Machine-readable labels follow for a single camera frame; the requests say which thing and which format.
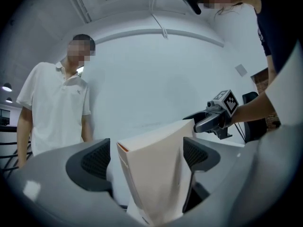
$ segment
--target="person in dark shirt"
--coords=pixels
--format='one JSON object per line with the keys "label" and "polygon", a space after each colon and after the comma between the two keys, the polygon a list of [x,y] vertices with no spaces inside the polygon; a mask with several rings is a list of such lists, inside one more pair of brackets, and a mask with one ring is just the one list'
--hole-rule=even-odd
{"label": "person in dark shirt", "polygon": [[[268,85],[282,70],[296,45],[299,36],[300,15],[296,12],[299,0],[194,0],[203,3],[207,8],[223,10],[240,4],[251,5],[256,12],[258,22],[258,35],[268,64]],[[230,122],[225,122],[222,127],[229,127],[237,122],[248,122],[262,119],[275,110],[266,93],[260,94],[248,104],[239,106]]]}

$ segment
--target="person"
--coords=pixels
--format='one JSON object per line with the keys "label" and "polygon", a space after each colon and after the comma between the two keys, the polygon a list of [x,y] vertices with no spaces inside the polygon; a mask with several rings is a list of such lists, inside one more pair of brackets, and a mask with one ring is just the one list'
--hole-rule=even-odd
{"label": "person", "polygon": [[[294,21],[298,16],[296,13],[298,0],[195,0],[195,2],[203,3],[207,8],[220,9],[219,14],[227,8],[241,4],[248,4],[254,8],[258,35],[267,58],[268,85],[270,85],[300,39],[299,23]],[[261,93],[248,104],[239,106],[233,117],[229,121],[222,122],[220,126],[226,128],[237,122],[262,119],[274,111],[266,93]]]}
{"label": "person", "polygon": [[57,64],[41,62],[27,77],[17,103],[22,110],[17,124],[18,165],[27,160],[31,134],[33,156],[45,151],[91,141],[89,87],[77,69],[89,61],[95,42],[88,35],[70,41],[66,57]]}

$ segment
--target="short sleeve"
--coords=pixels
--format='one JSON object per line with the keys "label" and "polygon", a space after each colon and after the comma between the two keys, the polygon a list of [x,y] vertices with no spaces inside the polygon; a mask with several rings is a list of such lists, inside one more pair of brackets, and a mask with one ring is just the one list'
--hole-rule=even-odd
{"label": "short sleeve", "polygon": [[39,64],[36,65],[28,75],[16,102],[23,107],[32,110],[34,90],[37,81]]}
{"label": "short sleeve", "polygon": [[85,98],[84,98],[84,105],[83,105],[83,112],[82,115],[89,115],[89,87],[86,89]]}

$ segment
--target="ceiling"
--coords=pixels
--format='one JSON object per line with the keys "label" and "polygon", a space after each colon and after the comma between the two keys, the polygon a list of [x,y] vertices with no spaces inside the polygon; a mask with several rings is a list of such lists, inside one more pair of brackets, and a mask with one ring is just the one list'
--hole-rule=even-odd
{"label": "ceiling", "polygon": [[[24,0],[0,39],[0,85],[9,82],[13,92],[0,89],[0,104],[16,100],[32,68],[72,29],[113,14],[148,10],[149,0]],[[182,0],[156,0],[154,10],[188,12]],[[207,20],[209,9],[202,9]],[[20,107],[13,102],[11,106]]]}

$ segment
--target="dark navy shirt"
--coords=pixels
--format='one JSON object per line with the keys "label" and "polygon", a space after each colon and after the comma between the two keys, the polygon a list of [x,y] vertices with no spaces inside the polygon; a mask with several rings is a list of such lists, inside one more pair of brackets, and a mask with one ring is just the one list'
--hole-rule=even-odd
{"label": "dark navy shirt", "polygon": [[270,50],[276,72],[279,73],[299,36],[301,11],[298,0],[261,0],[261,12],[257,14],[258,26]]}

